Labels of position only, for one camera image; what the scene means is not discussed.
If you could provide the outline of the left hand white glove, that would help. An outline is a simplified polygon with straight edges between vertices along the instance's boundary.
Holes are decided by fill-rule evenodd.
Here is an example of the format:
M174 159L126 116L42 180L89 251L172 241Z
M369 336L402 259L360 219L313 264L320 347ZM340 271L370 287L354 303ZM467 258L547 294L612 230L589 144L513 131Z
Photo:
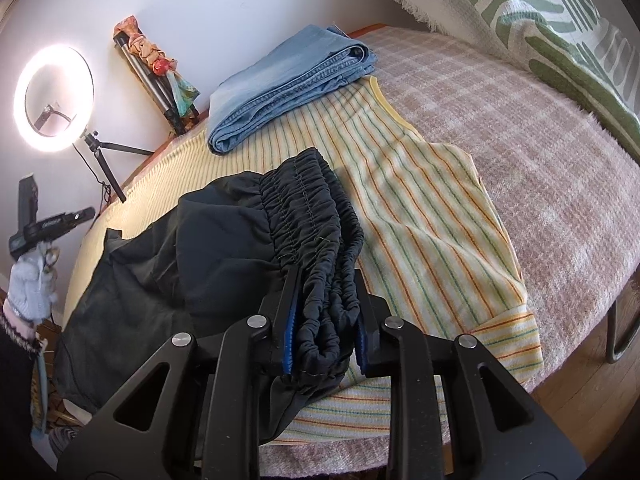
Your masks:
M21 333L35 330L51 314L56 304L56 271L58 248L42 242L14 263L3 313Z

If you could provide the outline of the left forearm dark sleeve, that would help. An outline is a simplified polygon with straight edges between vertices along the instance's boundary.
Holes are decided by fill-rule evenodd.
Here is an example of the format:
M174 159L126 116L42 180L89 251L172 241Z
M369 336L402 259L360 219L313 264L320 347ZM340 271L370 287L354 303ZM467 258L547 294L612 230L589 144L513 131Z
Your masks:
M36 332L1 309L1 478L53 479L54 471L32 446L32 372L40 352Z

